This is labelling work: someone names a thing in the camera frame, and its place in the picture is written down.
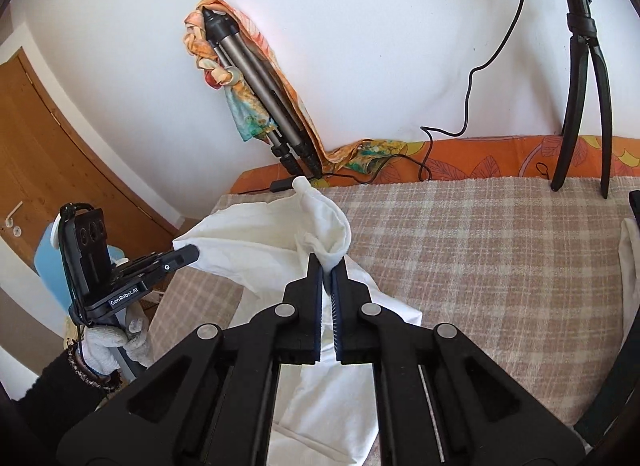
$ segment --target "bracelet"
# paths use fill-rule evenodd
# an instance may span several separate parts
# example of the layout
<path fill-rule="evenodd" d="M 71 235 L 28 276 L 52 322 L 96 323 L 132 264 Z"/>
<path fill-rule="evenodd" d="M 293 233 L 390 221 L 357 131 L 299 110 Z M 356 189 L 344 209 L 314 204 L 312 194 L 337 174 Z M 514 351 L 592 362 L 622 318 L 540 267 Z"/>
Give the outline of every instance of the bracelet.
<path fill-rule="evenodd" d="M 107 394 L 116 392 L 122 384 L 120 377 L 115 376 L 115 378 L 111 378 L 107 383 L 101 383 L 90 378 L 89 375 L 87 375 L 87 373 L 84 372 L 84 370 L 82 370 L 76 362 L 75 356 L 77 348 L 78 343 L 76 342 L 66 349 L 66 355 L 68 357 L 69 365 L 71 365 L 71 368 L 76 373 L 76 375 L 78 375 L 78 377 L 87 385 L 93 386 L 94 388 L 100 388 L 100 390 L 105 391 Z"/>
<path fill-rule="evenodd" d="M 95 376 L 96 378 L 98 378 L 98 380 L 100 382 L 107 382 L 108 379 L 111 377 L 111 374 L 107 374 L 106 376 L 104 374 L 100 374 L 99 372 L 97 372 L 97 370 L 92 369 L 89 365 L 86 364 L 86 361 L 84 360 L 84 356 L 82 356 L 82 353 L 79 351 L 79 348 L 76 348 L 76 352 L 74 353 L 74 357 L 76 359 L 76 364 L 78 364 L 78 366 L 82 369 L 84 368 L 85 372 L 89 372 L 89 376 L 91 377 L 91 375 Z"/>

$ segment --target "plaid blanket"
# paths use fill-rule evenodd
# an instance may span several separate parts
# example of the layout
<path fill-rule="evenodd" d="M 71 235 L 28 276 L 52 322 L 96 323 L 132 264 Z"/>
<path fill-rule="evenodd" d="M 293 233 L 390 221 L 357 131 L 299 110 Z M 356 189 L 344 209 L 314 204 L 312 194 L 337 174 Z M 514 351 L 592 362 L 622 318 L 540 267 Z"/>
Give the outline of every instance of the plaid blanket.
<path fill-rule="evenodd" d="M 467 179 L 330 188 L 350 220 L 349 255 L 380 289 L 450 322 L 568 424 L 600 388 L 622 340 L 620 223 L 640 178 Z M 292 192 L 225 195 L 216 210 Z M 226 327 L 242 288 L 185 268 L 151 324 L 156 357 L 197 325 Z M 374 448 L 368 465 L 378 464 Z"/>

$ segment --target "wooden door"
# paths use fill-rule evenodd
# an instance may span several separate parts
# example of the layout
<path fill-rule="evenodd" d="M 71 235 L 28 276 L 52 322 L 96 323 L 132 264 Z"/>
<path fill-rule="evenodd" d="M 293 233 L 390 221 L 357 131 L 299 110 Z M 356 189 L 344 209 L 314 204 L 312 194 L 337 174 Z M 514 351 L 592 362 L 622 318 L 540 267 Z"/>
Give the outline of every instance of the wooden door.
<path fill-rule="evenodd" d="M 0 65 L 0 131 L 0 235 L 29 266 L 47 225 L 69 202 L 102 208 L 108 243 L 130 259 L 171 248 L 175 228 L 84 144 L 22 51 Z M 4 218 L 20 201 L 13 218 L 22 235 L 14 237 Z"/>

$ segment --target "black cable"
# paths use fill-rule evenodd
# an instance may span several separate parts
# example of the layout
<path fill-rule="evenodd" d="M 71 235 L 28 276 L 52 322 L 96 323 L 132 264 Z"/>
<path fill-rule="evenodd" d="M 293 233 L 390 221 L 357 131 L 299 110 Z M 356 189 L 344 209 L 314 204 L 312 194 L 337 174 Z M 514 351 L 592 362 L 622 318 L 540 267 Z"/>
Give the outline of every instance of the black cable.
<path fill-rule="evenodd" d="M 425 156 L 425 160 L 429 156 L 430 152 L 431 152 L 431 146 L 427 150 L 427 155 Z M 322 177 L 343 177 L 343 178 L 353 179 L 358 184 L 363 184 L 363 185 L 371 184 L 373 181 L 376 180 L 376 178 L 378 177 L 379 173 L 382 171 L 382 168 L 384 168 L 386 166 L 386 164 L 391 159 L 393 159 L 394 157 L 401 157 L 402 159 L 408 159 L 411 162 L 413 162 L 414 164 L 417 164 L 418 166 L 420 166 L 420 171 L 426 170 L 427 173 L 429 174 L 429 179 L 428 180 L 431 180 L 431 178 L 433 177 L 432 174 L 431 174 L 431 170 L 429 169 L 429 167 L 426 164 L 421 163 L 420 161 L 415 160 L 413 157 L 409 157 L 408 155 L 405 155 L 404 153 L 394 153 L 392 155 L 389 155 L 389 156 L 385 157 L 385 160 L 383 160 L 382 164 L 378 167 L 378 169 L 375 171 L 375 173 L 373 173 L 371 178 L 369 178 L 366 181 L 361 181 L 355 175 L 346 175 L 346 174 L 343 174 L 343 173 L 323 173 Z M 246 194 L 249 194 L 249 193 L 260 193 L 260 192 L 263 192 L 263 191 L 270 191 L 270 190 L 271 190 L 271 188 L 262 188 L 260 190 L 243 191 L 241 193 L 238 193 L 237 195 L 246 195 Z"/>
<path fill-rule="evenodd" d="M 516 11 L 516 14 L 513 17 L 513 20 L 511 21 L 511 25 L 509 26 L 509 30 L 507 31 L 506 35 L 502 39 L 502 42 L 500 43 L 500 46 L 497 48 L 494 54 L 489 58 L 489 60 L 485 64 L 480 65 L 479 67 L 474 67 L 469 72 L 469 82 L 466 88 L 466 96 L 465 96 L 465 122 L 463 123 L 462 129 L 460 129 L 459 132 L 450 132 L 447 130 L 443 130 L 441 128 L 432 128 L 431 126 L 420 126 L 420 129 L 423 132 L 425 132 L 429 137 L 429 147 L 427 149 L 427 153 L 424 155 L 424 159 L 422 159 L 422 162 L 419 162 L 413 159 L 412 157 L 409 157 L 408 155 L 405 155 L 402 153 L 396 153 L 386 157 L 383 163 L 375 171 L 373 176 L 366 181 L 361 181 L 360 179 L 358 179 L 353 175 L 343 175 L 341 173 L 323 173 L 322 177 L 343 177 L 343 178 L 353 179 L 358 184 L 371 184 L 374 180 L 376 180 L 376 178 L 378 177 L 378 174 L 380 173 L 382 168 L 386 165 L 386 163 L 388 163 L 391 159 L 393 159 L 393 157 L 403 157 L 404 159 L 409 159 L 411 162 L 414 162 L 418 166 L 420 166 L 420 169 L 418 170 L 418 181 L 424 182 L 424 178 L 422 177 L 423 170 L 427 171 L 429 175 L 428 180 L 431 180 L 433 178 L 433 175 L 431 174 L 431 170 L 427 166 L 427 161 L 431 154 L 431 149 L 433 149 L 433 136 L 431 135 L 431 132 L 437 131 L 439 133 L 443 133 L 444 135 L 448 135 L 449 137 L 460 137 L 462 134 L 464 134 L 464 132 L 466 131 L 466 127 L 469 124 L 469 97 L 471 96 L 471 87 L 473 86 L 474 74 L 476 72 L 479 72 L 480 70 L 484 70 L 485 68 L 487 68 L 489 65 L 491 65 L 495 61 L 498 55 L 500 55 L 500 52 L 502 52 L 502 49 L 504 49 L 504 46 L 507 45 L 507 41 L 511 37 L 511 33 L 513 33 L 513 30 L 515 29 L 518 23 L 518 20 L 520 19 L 520 14 L 522 13 L 523 6 L 524 6 L 524 0 L 520 0 L 520 2 L 518 3 L 518 9 Z M 246 195 L 247 193 L 259 193 L 259 192 L 269 191 L 269 190 L 270 188 L 263 188 L 261 190 L 250 190 L 250 191 L 244 191 L 242 193 L 239 193 L 238 195 Z"/>
<path fill-rule="evenodd" d="M 71 295 L 71 303 L 75 308 L 76 315 L 78 316 L 79 321 L 82 324 L 87 325 L 86 320 L 86 311 L 84 309 L 84 299 L 81 295 L 76 291 L 76 284 L 73 281 L 73 277 L 71 271 L 69 270 L 68 262 L 66 261 L 66 252 L 65 252 L 65 224 L 70 221 L 73 217 L 76 216 L 76 212 L 79 210 L 87 210 L 91 211 L 94 207 L 91 204 L 86 203 L 76 203 L 76 204 L 65 204 L 60 208 L 60 223 L 58 224 L 58 246 L 60 248 L 60 256 L 62 258 L 62 268 L 65 272 L 66 286 L 69 289 L 69 294 Z M 80 326 L 76 325 L 78 328 L 78 342 L 80 343 Z M 79 352 L 82 357 L 82 347 L 79 344 Z"/>
<path fill-rule="evenodd" d="M 544 171 L 542 171 L 542 170 L 538 167 L 538 165 L 540 165 L 540 166 L 544 166 L 544 167 L 545 167 L 545 170 L 544 170 Z M 547 166 L 545 163 L 543 163 L 543 162 L 536 162 L 536 170 L 538 170 L 538 173 L 540 173 L 540 175 L 542 175 L 543 177 L 546 177 L 546 180 L 549 180 L 549 179 L 550 179 L 550 177 L 549 177 L 549 166 Z"/>
<path fill-rule="evenodd" d="M 428 156 L 429 156 L 429 154 L 431 152 L 431 147 L 433 146 L 433 137 L 431 136 L 431 132 L 432 131 L 436 131 L 438 133 L 443 133 L 444 135 L 448 135 L 449 137 L 460 137 L 466 131 L 466 127 L 469 124 L 469 97 L 471 96 L 471 87 L 473 85 L 474 74 L 476 72 L 480 71 L 480 70 L 484 70 L 485 68 L 487 68 L 489 65 L 491 65 L 495 61 L 495 59 L 498 57 L 498 55 L 500 55 L 500 52 L 502 52 L 502 49 L 504 49 L 504 46 L 507 45 L 507 41 L 511 37 L 511 33 L 515 29 L 516 24 L 518 23 L 518 20 L 520 19 L 520 14 L 522 13 L 522 7 L 523 6 L 524 6 L 524 0 L 520 0 L 520 2 L 518 4 L 518 9 L 516 11 L 516 14 L 513 17 L 513 20 L 511 21 L 511 25 L 509 26 L 509 30 L 507 31 L 506 35 L 504 36 L 504 38 L 503 38 L 502 42 L 500 43 L 500 46 L 498 47 L 498 49 L 494 52 L 494 55 L 491 56 L 489 58 L 489 61 L 487 61 L 484 65 L 480 65 L 479 67 L 474 67 L 469 72 L 469 82 L 468 82 L 468 86 L 466 88 L 466 96 L 465 96 L 465 122 L 462 125 L 462 129 L 460 129 L 459 132 L 450 132 L 450 131 L 447 131 L 447 130 L 443 130 L 442 128 L 433 128 L 431 126 L 420 126 L 420 129 L 429 136 L 429 140 L 430 140 L 430 146 L 429 146 L 429 149 L 427 150 L 427 155 L 422 160 L 422 164 L 426 164 Z M 421 177 L 422 177 L 422 167 L 420 167 L 420 170 L 418 171 L 418 180 L 422 181 Z"/>
<path fill-rule="evenodd" d="M 431 151 L 431 147 L 429 147 L 429 149 L 427 150 L 427 157 L 429 156 L 429 152 L 430 151 Z M 426 164 L 424 164 L 424 162 L 417 161 L 413 157 L 409 157 L 408 155 L 405 155 L 404 153 L 394 153 L 394 154 L 389 155 L 388 157 L 386 157 L 385 160 L 380 165 L 380 167 L 375 171 L 375 173 L 373 173 L 373 176 L 369 180 L 366 180 L 366 181 L 361 181 L 356 176 L 345 175 L 345 174 L 342 174 L 342 173 L 323 173 L 322 176 L 323 177 L 346 177 L 346 178 L 349 178 L 349 179 L 353 179 L 358 184 L 371 184 L 373 181 L 376 180 L 376 178 L 378 177 L 378 174 L 382 171 L 382 168 L 384 168 L 386 166 L 386 164 L 391 159 L 393 159 L 394 157 L 401 157 L 402 159 L 410 160 L 411 162 L 413 162 L 413 163 L 417 164 L 418 166 L 420 166 L 420 172 L 422 172 L 422 170 L 427 170 L 427 173 L 429 174 L 429 180 L 431 180 L 431 178 L 433 177 L 431 175 L 431 170 L 429 169 L 429 167 Z"/>
<path fill-rule="evenodd" d="M 248 193 L 260 193 L 262 191 L 270 191 L 271 188 L 262 188 L 261 190 L 249 190 L 249 191 L 243 191 L 241 193 L 239 193 L 238 195 L 246 195 Z"/>

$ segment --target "screw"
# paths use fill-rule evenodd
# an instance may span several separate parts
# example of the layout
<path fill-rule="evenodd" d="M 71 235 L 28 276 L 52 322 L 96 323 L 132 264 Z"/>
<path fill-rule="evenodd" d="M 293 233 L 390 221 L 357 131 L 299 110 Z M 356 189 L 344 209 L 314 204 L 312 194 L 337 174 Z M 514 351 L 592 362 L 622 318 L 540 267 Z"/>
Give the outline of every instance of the screw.
<path fill-rule="evenodd" d="M 382 307 L 377 303 L 369 302 L 369 303 L 365 303 L 362 307 L 360 307 L 360 310 L 362 311 L 363 314 L 366 314 L 367 316 L 377 316 L 382 312 Z"/>
<path fill-rule="evenodd" d="M 218 335 L 218 327 L 210 323 L 200 325 L 197 334 L 201 340 L 210 340 Z"/>
<path fill-rule="evenodd" d="M 288 318 L 289 316 L 293 316 L 296 308 L 293 307 L 290 303 L 281 303 L 276 307 L 276 314 L 281 318 Z"/>
<path fill-rule="evenodd" d="M 442 338 L 447 338 L 450 340 L 451 338 L 455 338 L 458 334 L 458 329 L 453 327 L 450 323 L 443 323 L 442 325 L 438 325 L 438 336 Z"/>

